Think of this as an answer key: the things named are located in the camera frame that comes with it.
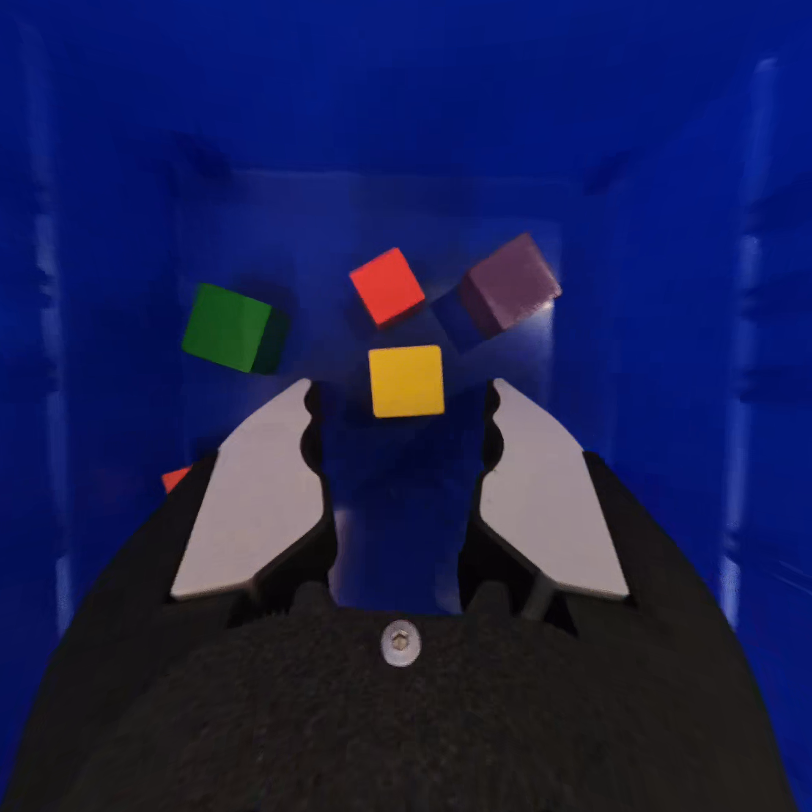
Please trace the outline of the yellow wooden cube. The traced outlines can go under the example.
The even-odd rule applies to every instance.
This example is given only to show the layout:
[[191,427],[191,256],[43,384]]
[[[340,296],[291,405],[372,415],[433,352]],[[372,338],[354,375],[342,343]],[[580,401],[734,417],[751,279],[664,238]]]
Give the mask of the yellow wooden cube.
[[372,412],[377,419],[445,413],[443,356],[438,345],[370,350]]

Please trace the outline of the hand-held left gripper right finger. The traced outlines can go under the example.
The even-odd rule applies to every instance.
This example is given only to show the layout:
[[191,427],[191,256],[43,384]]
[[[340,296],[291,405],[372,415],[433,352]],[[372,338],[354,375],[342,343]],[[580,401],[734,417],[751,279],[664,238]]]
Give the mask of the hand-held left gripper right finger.
[[550,412],[498,378],[484,413],[482,473],[459,553],[470,611],[503,585],[508,611],[543,620],[562,595],[625,602],[631,588],[585,450]]

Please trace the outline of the purple wooden cube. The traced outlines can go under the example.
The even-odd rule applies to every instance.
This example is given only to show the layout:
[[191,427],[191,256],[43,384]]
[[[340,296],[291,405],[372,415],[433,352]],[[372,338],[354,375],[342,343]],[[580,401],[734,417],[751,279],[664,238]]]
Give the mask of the purple wooden cube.
[[484,340],[513,329],[562,296],[562,286],[531,233],[477,263],[457,291]]

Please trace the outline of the green wooden cube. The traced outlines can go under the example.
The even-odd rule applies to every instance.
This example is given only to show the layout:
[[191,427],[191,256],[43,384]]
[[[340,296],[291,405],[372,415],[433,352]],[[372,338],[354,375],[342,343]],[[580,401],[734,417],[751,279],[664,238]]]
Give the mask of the green wooden cube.
[[181,349],[233,371],[270,377],[279,371],[289,326],[284,310],[204,282]]

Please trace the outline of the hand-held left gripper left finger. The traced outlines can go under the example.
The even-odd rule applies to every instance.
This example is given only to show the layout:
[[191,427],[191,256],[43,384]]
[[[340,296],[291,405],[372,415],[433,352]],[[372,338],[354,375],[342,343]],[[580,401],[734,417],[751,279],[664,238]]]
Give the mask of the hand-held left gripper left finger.
[[219,447],[170,595],[240,592],[267,613],[284,613],[305,583],[328,587],[335,562],[321,392],[303,378]]

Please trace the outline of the blue plastic bin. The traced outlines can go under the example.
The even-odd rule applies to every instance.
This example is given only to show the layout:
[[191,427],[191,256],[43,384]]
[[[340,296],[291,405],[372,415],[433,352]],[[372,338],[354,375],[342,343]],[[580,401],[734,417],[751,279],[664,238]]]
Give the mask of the blue plastic bin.
[[[484,340],[522,233],[562,296]],[[428,301],[379,331],[389,249]],[[181,349],[204,282],[289,315],[275,375]],[[426,345],[445,413],[377,419],[370,350]],[[685,550],[811,807],[811,2],[2,2],[2,791],[162,476],[298,377],[342,604],[459,608],[503,377]]]

